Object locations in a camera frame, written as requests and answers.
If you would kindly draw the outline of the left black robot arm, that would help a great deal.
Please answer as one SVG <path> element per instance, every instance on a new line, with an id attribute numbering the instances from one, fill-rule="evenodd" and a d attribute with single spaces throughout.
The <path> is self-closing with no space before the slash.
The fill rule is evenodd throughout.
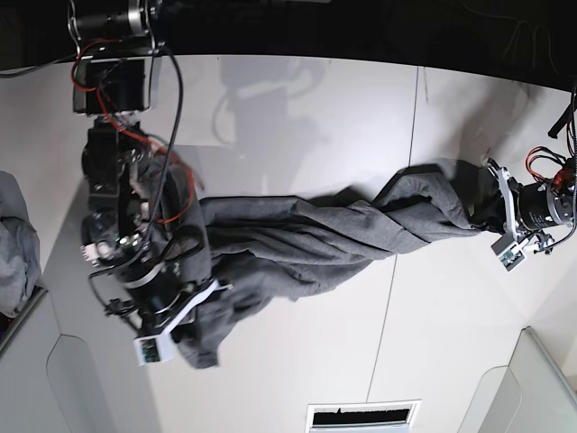
<path id="1" fill-rule="evenodd" d="M 566 156 L 539 145 L 525 158 L 533 182 L 517 182 L 507 168 L 492 158 L 484 162 L 495 180 L 497 192 L 490 199 L 486 229 L 500 234 L 497 253 L 545 253 L 576 233 L 576 90 L 569 105 L 547 135 L 566 132 Z"/>

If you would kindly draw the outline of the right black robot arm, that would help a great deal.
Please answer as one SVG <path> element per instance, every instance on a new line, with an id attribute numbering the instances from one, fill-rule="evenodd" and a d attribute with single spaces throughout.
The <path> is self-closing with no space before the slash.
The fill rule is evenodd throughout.
<path id="1" fill-rule="evenodd" d="M 225 283 L 213 277 L 206 222 L 193 170 L 177 138 L 146 132 L 160 62 L 176 62 L 158 39 L 157 1 L 72 1 L 68 30 L 77 50 L 73 109 L 92 119 L 81 165 L 88 187 L 81 251 L 88 284 L 111 278 L 124 291 L 102 299 L 149 340 L 201 341 L 222 332 Z"/>

